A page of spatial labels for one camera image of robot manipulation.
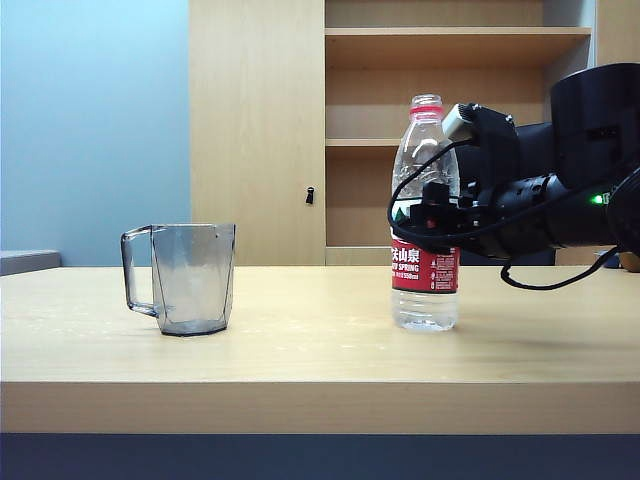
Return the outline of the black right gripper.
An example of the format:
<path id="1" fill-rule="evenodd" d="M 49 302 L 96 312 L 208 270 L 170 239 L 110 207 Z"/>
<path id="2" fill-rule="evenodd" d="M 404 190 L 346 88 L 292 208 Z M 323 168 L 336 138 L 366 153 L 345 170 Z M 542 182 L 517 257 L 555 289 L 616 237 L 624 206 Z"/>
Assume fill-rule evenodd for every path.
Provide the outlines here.
<path id="1" fill-rule="evenodd" d="M 488 192 L 488 207 L 471 220 L 480 228 L 499 223 L 523 211 L 558 196 L 558 180 L 554 174 L 541 175 L 501 184 Z M 458 220 L 458 195 L 449 185 L 435 181 L 425 183 L 421 206 L 424 226 L 411 222 L 394 222 L 394 238 L 410 243 L 424 251 L 444 253 L 456 244 L 451 240 L 434 240 L 434 237 L 460 233 Z M 459 247 L 476 255 L 492 259 L 514 259 L 537 254 L 558 246 L 549 223 L 550 207 L 521 218 L 489 233 L 461 241 Z"/>

